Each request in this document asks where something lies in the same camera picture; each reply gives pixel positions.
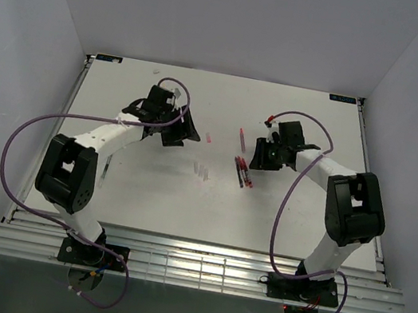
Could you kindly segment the orange red pen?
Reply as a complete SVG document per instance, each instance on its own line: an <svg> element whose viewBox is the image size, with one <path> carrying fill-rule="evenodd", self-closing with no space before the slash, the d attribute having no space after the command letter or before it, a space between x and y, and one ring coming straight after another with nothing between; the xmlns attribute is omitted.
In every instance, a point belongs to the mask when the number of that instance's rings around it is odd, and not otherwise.
<svg viewBox="0 0 418 313"><path fill-rule="evenodd" d="M241 165L242 165L241 169L242 169L242 172L243 172L244 182L246 183L247 187L250 187L251 186L250 175L248 173L249 171L248 171L248 168L247 168L246 161L243 158L241 158Z"/></svg>

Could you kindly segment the pink highlighter pen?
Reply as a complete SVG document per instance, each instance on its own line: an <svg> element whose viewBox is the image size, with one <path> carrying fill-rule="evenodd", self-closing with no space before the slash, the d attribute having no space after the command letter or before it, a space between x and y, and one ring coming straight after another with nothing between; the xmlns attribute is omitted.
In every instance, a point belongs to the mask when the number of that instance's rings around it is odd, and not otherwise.
<svg viewBox="0 0 418 313"><path fill-rule="evenodd" d="M242 153L246 152L246 142L245 142L245 137L244 137L244 132L243 132L243 128L241 127L239 130L239 140L240 140L240 149L242 151Z"/></svg>

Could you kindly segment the purple highlighter pen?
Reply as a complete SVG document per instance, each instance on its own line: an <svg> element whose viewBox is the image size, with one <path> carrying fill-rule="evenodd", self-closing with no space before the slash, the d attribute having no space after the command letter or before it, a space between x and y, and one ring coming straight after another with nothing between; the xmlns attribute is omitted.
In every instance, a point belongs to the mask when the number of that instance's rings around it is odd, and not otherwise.
<svg viewBox="0 0 418 313"><path fill-rule="evenodd" d="M235 157L235 167L236 167L236 172L237 172L237 177L238 177L238 182L239 182L239 187L243 188L244 186L244 179L243 179L243 175L242 175L242 169L240 168L240 160L239 157L236 156Z"/></svg>

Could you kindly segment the clear orange pen cap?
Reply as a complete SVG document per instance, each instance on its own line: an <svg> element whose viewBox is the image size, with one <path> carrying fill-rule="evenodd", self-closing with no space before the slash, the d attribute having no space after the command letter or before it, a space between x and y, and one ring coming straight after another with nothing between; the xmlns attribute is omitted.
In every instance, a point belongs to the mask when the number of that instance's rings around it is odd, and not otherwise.
<svg viewBox="0 0 418 313"><path fill-rule="evenodd" d="M205 173L205 168L204 168L204 165L199 165L199 171L198 171L198 174L199 174L199 176L200 177L203 177L204 176L204 173Z"/></svg>

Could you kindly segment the red highlighter pen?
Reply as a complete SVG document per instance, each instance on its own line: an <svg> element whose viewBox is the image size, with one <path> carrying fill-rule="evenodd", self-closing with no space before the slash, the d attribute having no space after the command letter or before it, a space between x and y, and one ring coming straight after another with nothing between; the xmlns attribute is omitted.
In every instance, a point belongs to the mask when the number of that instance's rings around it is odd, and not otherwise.
<svg viewBox="0 0 418 313"><path fill-rule="evenodd" d="M246 162L241 156L238 157L238 163L239 163L239 168L240 168L240 172L241 172L241 175L242 175L244 185L247 188L252 188L253 184L252 184L252 182L250 180L250 177L249 177Z"/></svg>

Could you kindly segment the clear purple pen cap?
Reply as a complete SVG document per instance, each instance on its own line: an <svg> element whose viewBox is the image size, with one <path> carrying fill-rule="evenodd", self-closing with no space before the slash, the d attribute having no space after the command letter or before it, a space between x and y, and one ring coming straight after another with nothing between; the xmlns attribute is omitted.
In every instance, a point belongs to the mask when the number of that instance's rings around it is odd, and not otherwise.
<svg viewBox="0 0 418 313"><path fill-rule="evenodd" d="M203 170L203 180L204 181L207 181L208 180L208 177L209 177L209 171L208 171L208 169L207 168L205 168L204 170Z"/></svg>

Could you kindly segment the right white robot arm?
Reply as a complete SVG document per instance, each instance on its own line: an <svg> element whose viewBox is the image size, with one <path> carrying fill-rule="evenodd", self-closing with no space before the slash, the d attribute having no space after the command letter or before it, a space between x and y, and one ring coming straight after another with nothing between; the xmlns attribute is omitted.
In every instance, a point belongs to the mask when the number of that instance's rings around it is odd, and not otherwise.
<svg viewBox="0 0 418 313"><path fill-rule="evenodd" d="M325 233L317 247L301 261L294 275L274 273L292 280L293 292L300 300L310 301L321 293L321 282L333 279L338 268L360 246L385 230L384 209L378 177L357 172L330 159L333 151L322 151L306 143L299 121L280 122L274 116L265 122L267 136L256 140L251 170L277 171L289 167L298 176L283 198L274 220L269 253L274 258L274 243L282 212L303 177L325 192Z"/></svg>

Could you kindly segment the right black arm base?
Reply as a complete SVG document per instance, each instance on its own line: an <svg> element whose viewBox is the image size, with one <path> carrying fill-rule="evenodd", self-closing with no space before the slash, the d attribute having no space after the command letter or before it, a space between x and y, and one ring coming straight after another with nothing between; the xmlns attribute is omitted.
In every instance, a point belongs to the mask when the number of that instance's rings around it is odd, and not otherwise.
<svg viewBox="0 0 418 313"><path fill-rule="evenodd" d="M333 279L315 281L311 279L283 279L273 272L259 278L266 285L266 295L295 302L317 303L323 307L338 307L337 284Z"/></svg>

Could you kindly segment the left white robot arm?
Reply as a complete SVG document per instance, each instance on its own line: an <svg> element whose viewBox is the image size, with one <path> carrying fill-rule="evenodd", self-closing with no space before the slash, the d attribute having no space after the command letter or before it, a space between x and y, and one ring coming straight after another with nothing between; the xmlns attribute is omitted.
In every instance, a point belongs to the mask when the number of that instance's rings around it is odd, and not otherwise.
<svg viewBox="0 0 418 313"><path fill-rule="evenodd" d="M113 119L73 137L57 134L50 141L34 188L59 212L69 234L78 242L77 254L88 265L105 255L104 230L89 206L98 181L98 168L117 151L159 134L163 146L182 147L200 141L190 105L178 104L177 91L158 83L149 94L124 107Z"/></svg>

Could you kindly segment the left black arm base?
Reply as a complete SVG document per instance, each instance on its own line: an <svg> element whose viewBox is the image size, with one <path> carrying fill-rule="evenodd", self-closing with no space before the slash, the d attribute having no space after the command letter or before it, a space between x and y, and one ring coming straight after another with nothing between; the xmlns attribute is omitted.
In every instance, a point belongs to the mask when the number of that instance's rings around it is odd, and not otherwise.
<svg viewBox="0 0 418 313"><path fill-rule="evenodd" d="M71 237L63 239L56 259L60 262L96 269L106 266L111 271L124 271L124 265L115 256L106 254L106 252L94 246L80 243L80 241Z"/></svg>

